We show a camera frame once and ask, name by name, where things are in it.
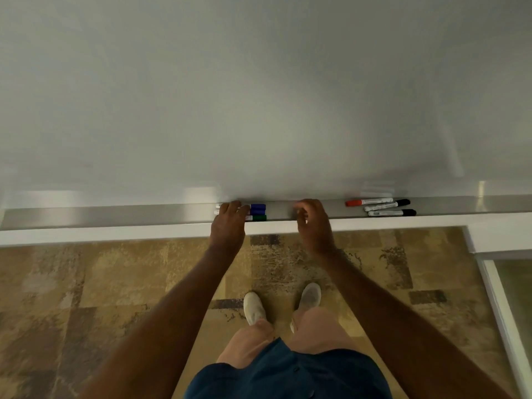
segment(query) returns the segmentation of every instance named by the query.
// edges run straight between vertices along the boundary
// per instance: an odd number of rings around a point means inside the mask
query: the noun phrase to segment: black marker cap
[[[398,201],[396,201],[396,203],[397,203],[398,207],[408,206],[410,204],[410,200],[408,200],[408,199],[399,199]]]
[[[416,210],[412,210],[411,208],[406,208],[406,209],[401,210],[401,211],[403,212],[403,215],[404,215],[405,217],[413,217],[413,216],[415,216],[416,214],[418,214]]]

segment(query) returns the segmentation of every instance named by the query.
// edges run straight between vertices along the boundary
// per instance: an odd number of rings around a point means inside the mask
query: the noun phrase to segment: person's left arm
[[[169,399],[209,303],[244,241],[249,206],[224,203],[202,259],[100,366],[79,399]]]

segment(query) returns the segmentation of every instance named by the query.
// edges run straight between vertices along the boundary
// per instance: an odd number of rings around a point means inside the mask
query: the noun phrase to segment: leg
[[[235,368],[247,367],[273,342],[273,326],[266,320],[262,302],[256,293],[247,293],[244,297],[244,314],[249,326],[235,333],[217,363],[227,363]]]
[[[309,284],[301,296],[299,308],[292,315],[294,337],[288,347],[298,353],[318,354],[333,349],[358,351],[347,332],[333,314],[318,305],[321,301],[320,287]]]

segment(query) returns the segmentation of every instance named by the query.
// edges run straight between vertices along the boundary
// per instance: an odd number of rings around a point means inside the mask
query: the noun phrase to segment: forearm
[[[207,250],[120,343],[80,398],[170,398],[209,302],[233,259],[221,251]]]
[[[339,252],[320,262],[410,399],[509,398],[427,320]]]

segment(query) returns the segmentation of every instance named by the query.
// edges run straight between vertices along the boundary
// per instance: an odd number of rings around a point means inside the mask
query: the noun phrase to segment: white shoe
[[[262,306],[259,296],[250,291],[244,297],[244,315],[250,325],[253,325],[259,319],[266,319],[266,311]]]
[[[321,288],[316,283],[307,284],[303,293],[301,294],[300,304],[297,309],[305,309],[305,311],[310,308],[315,308],[320,306],[321,302]],[[290,322],[290,329],[294,333],[294,323]]]

